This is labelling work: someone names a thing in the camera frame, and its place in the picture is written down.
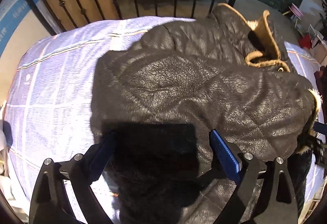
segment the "metal screw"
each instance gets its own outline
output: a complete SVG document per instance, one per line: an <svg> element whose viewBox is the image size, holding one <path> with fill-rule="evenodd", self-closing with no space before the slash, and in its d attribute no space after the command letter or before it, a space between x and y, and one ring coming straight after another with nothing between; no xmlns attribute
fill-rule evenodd
<svg viewBox="0 0 327 224"><path fill-rule="evenodd" d="M251 159L253 159L253 155L252 155L251 153L249 153L249 152L245 153L245 154L244 154L244 157L245 157L247 160L251 160Z"/></svg>
<svg viewBox="0 0 327 224"><path fill-rule="evenodd" d="M276 161L277 161L277 163L279 163L279 164L283 164L283 163L284 163L284 160L283 160L282 158L280 158L280 157L277 157L277 158L276 158Z"/></svg>
<svg viewBox="0 0 327 224"><path fill-rule="evenodd" d="M49 165L51 163L51 159L46 159L45 161L44 161L44 164L45 165Z"/></svg>
<svg viewBox="0 0 327 224"><path fill-rule="evenodd" d="M74 160L79 161L79 160L82 159L82 157L83 157L82 154L76 154L76 155L74 156Z"/></svg>

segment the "blue gripper pad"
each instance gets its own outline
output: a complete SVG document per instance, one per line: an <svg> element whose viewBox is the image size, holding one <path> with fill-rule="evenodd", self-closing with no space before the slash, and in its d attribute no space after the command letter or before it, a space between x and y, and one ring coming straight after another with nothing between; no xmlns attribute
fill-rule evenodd
<svg viewBox="0 0 327 224"><path fill-rule="evenodd" d="M236 184L241 182L239 172L241 171L241 164L237 161L231 150L228 148L225 140L217 133L216 130L210 132L210 145L218 158L227 178L235 181Z"/></svg>

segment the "cardboard box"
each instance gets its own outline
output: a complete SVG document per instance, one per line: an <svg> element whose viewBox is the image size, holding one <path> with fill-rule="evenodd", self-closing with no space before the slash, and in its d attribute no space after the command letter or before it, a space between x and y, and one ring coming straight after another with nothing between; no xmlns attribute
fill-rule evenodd
<svg viewBox="0 0 327 224"><path fill-rule="evenodd" d="M317 46L310 49L310 54L320 64L325 60L327 56L327 46L320 43Z"/></svg>

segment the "purple plaid bedspread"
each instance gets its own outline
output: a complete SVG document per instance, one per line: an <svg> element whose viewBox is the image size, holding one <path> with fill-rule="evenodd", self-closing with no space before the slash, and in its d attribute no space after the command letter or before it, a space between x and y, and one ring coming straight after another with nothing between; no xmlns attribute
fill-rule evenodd
<svg viewBox="0 0 327 224"><path fill-rule="evenodd" d="M4 132L10 146L14 172L31 200L34 184L46 158L55 162L85 153L94 143L90 130L90 103L96 62L108 50L126 50L152 27L192 19L140 17L120 21L99 21L35 43L19 63L10 89ZM286 44L299 74L316 88L313 73L318 63L297 46ZM323 169L314 165L307 176L306 201L323 182ZM65 183L78 220L86 222ZM114 223L119 222L119 204L101 177L92 189Z"/></svg>

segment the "blue poster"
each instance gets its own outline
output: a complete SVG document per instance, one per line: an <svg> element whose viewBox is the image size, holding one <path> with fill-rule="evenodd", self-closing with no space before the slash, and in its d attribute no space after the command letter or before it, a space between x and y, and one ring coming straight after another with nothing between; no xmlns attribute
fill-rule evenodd
<svg viewBox="0 0 327 224"><path fill-rule="evenodd" d="M0 4L0 57L10 37L31 8L26 0L2 0Z"/></svg>

